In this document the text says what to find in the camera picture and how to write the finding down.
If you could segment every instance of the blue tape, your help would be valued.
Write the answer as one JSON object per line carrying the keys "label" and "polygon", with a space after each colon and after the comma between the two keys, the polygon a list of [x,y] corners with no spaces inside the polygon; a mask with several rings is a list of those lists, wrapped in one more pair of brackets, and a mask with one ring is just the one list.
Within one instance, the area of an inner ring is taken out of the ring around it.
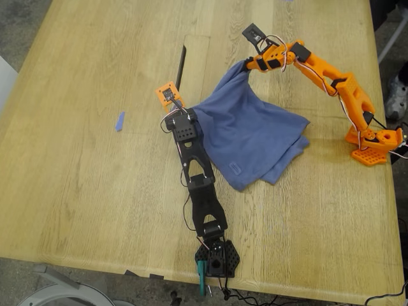
{"label": "blue tape", "polygon": [[116,132],[122,131],[123,120],[125,119],[125,112],[121,112],[116,122]]}

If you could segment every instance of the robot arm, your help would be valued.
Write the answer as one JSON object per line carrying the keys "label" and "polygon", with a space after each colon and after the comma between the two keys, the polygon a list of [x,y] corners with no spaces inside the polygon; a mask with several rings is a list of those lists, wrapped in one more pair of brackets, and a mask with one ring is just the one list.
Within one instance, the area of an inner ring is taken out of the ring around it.
{"label": "robot arm", "polygon": [[[242,34],[258,51],[258,55],[245,61],[246,69],[267,72],[281,68],[284,71],[287,65],[293,64],[329,96],[339,98],[343,111],[352,124],[346,140],[358,144],[358,150],[351,154],[355,159],[365,165],[385,163],[388,151],[394,150],[403,143],[401,128],[396,131],[384,129],[378,132],[373,132],[369,128],[375,109],[352,73],[341,73],[307,50],[300,40],[284,43],[276,35],[266,36],[254,24],[251,24]],[[270,40],[271,36],[277,38],[281,44]],[[261,46],[266,43],[266,47],[260,50],[259,43]],[[332,80],[332,83],[329,84],[326,78]]]}

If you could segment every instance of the blue cloth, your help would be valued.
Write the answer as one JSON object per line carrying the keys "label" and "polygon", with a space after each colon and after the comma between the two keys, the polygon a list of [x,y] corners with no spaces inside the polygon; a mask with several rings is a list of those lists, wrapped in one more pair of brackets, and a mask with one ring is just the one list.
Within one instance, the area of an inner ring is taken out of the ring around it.
{"label": "blue cloth", "polygon": [[194,106],[203,146],[228,183],[242,190],[257,179],[276,183],[309,144],[301,133],[309,121],[261,101],[236,63],[214,92]]}

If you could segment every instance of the wooden table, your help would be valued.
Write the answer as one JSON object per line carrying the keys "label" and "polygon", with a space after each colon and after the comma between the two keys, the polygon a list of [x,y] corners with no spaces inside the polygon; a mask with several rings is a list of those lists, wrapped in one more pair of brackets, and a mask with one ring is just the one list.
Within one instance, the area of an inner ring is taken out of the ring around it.
{"label": "wooden table", "polygon": [[[187,190],[154,89],[175,80],[185,44],[180,92],[199,103],[255,54],[241,35],[251,22],[353,71],[384,121],[368,1],[54,0],[0,118],[0,256],[198,282]],[[240,193],[215,169],[241,257],[230,287],[348,303],[399,291],[390,165],[349,156],[338,100],[294,67],[250,82],[311,121],[310,147],[274,186]]]}

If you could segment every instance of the gray floor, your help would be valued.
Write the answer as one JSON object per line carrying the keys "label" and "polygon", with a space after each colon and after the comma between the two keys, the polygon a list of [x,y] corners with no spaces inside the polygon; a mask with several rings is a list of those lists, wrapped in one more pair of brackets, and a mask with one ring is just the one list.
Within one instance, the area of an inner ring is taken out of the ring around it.
{"label": "gray floor", "polygon": [[[17,71],[23,64],[50,2],[51,0],[0,1],[0,56]],[[383,48],[390,33],[397,27],[399,20],[399,14],[394,11],[389,16],[388,21],[376,32],[378,50]],[[384,96],[387,95],[388,91],[388,79],[397,73],[403,63],[408,60],[407,54],[408,26],[380,65]],[[396,122],[388,123],[389,127],[394,127],[396,124]],[[408,221],[408,208],[404,206],[408,203],[407,172],[408,162],[400,160],[393,165],[398,214]],[[47,281],[31,272],[32,267],[32,263],[0,258],[0,306],[17,305],[23,297],[47,284]],[[236,299],[225,302],[221,292],[216,288],[213,288],[213,298],[209,296],[202,298],[198,294],[197,285],[192,284],[65,267],[55,267],[55,269],[73,280],[104,288],[110,298],[125,300],[137,306],[169,305],[171,302],[170,292],[173,290],[178,291],[179,296],[183,298],[183,305],[245,305],[244,302],[239,302]],[[255,296],[261,303],[273,298],[272,295],[247,293],[246,291],[243,291],[242,294]],[[277,303],[288,301],[285,298],[280,298]],[[333,303],[309,301],[299,305],[323,306],[333,305]]]}

